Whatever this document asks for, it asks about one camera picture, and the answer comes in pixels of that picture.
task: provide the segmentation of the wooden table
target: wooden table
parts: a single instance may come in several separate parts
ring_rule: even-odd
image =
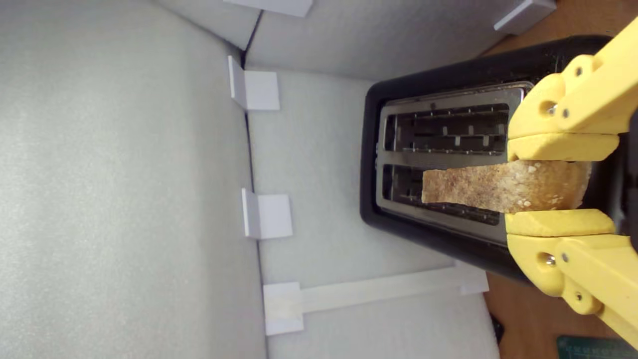
[[[638,0],[559,0],[550,16],[519,36],[508,36],[485,55],[576,34],[618,34],[638,16]],[[501,359],[557,359],[560,335],[617,337],[594,316],[576,314],[562,299],[535,287],[488,274],[487,308],[505,327]]]

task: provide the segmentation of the white plastic strip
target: white plastic strip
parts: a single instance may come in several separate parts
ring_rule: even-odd
[[[244,110],[279,110],[277,73],[244,71],[239,63],[228,57],[230,98]]]
[[[274,11],[297,17],[306,17],[313,0],[224,0],[226,3]]]
[[[485,271],[456,261],[453,267],[301,289],[299,283],[263,287],[266,335],[303,330],[303,314],[458,288],[460,295],[489,290]]]
[[[555,0],[524,0],[494,24],[494,30],[520,35],[556,9]]]
[[[256,240],[292,235],[290,198],[287,194],[256,195],[241,189],[244,235]]]

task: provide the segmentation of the screw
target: screw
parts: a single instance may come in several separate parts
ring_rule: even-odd
[[[554,113],[556,113],[556,106],[558,106],[557,104],[554,104],[552,107],[547,109],[547,113],[549,113],[550,115],[554,115]]]
[[[556,266],[556,258],[552,256],[551,254],[548,255],[547,260],[545,261],[545,264],[547,264],[550,267]]]

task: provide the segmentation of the slice of bread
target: slice of bread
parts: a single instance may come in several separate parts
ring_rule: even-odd
[[[582,203],[591,162],[514,161],[423,172],[423,203],[458,203],[503,213],[572,210]]]

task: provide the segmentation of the toaster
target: toaster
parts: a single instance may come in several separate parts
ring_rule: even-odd
[[[368,225],[513,279],[528,279],[507,249],[502,213],[423,204],[422,173],[507,161],[508,122],[528,91],[611,38],[573,36],[379,82],[366,96],[360,214]],[[626,140],[593,164],[583,206],[624,226]]]

